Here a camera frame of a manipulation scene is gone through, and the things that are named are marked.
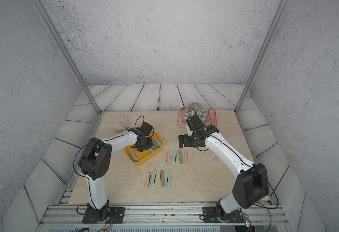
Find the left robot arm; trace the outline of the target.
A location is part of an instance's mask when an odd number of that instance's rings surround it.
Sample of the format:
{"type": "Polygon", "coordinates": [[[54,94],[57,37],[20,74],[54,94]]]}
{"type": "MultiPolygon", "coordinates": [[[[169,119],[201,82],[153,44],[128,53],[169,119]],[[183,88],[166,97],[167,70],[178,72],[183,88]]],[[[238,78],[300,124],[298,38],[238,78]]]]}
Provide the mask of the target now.
{"type": "Polygon", "coordinates": [[[109,220],[111,213],[105,191],[105,175],[109,170],[112,154],[128,146],[138,152],[151,149],[153,135],[154,131],[145,133],[140,129],[131,128],[111,138],[90,139],[78,162],[80,176],[86,179],[89,193],[83,223],[103,223],[109,220]]]}

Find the teal folding fruit knife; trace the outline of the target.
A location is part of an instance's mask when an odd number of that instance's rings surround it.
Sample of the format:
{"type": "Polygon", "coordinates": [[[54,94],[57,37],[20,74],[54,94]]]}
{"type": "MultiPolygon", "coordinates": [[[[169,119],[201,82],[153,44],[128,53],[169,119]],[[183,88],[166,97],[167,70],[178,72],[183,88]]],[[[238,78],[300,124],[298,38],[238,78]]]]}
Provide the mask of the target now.
{"type": "Polygon", "coordinates": [[[153,170],[152,171],[152,175],[151,175],[151,179],[150,179],[150,186],[154,186],[155,185],[156,174],[157,174],[157,170],[153,170]]]}

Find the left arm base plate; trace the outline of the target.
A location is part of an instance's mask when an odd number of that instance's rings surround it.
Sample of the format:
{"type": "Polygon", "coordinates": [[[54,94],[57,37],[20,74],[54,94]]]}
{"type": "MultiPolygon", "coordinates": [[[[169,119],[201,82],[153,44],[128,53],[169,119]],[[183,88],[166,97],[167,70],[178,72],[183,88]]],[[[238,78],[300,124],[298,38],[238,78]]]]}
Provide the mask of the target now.
{"type": "Polygon", "coordinates": [[[83,219],[83,224],[121,224],[124,220],[125,207],[105,207],[97,210],[93,207],[88,206],[83,219]]]}

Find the pink folding fruit knife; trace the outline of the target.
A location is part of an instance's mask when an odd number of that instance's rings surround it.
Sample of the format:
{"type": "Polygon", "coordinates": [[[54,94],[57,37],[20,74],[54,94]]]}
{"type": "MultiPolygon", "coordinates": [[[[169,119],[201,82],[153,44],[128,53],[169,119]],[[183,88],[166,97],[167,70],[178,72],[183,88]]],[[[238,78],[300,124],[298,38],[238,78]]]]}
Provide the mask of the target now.
{"type": "Polygon", "coordinates": [[[172,152],[171,152],[171,150],[169,150],[167,152],[167,156],[166,156],[166,165],[170,165],[171,164],[171,155],[172,155],[172,152]]]}

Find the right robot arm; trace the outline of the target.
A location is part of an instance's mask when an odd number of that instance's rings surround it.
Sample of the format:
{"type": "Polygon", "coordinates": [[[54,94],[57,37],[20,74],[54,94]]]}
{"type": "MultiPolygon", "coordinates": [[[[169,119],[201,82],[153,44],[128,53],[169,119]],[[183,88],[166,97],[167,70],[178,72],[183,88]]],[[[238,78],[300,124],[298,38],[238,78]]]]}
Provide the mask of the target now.
{"type": "Polygon", "coordinates": [[[179,135],[180,148],[203,148],[213,151],[235,177],[232,193],[216,204],[216,215],[227,222],[240,209],[248,209],[269,194],[266,167],[255,164],[239,153],[219,132],[207,135],[195,132],[179,135]]]}

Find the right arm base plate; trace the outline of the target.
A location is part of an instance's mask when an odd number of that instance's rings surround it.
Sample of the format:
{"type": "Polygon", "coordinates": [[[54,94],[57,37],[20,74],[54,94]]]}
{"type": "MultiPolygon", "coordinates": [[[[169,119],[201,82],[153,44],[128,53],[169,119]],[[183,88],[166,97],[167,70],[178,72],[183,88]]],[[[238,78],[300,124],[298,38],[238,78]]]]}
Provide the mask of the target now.
{"type": "Polygon", "coordinates": [[[244,223],[244,215],[241,211],[225,213],[221,207],[203,207],[199,218],[205,223],[244,223]]]}

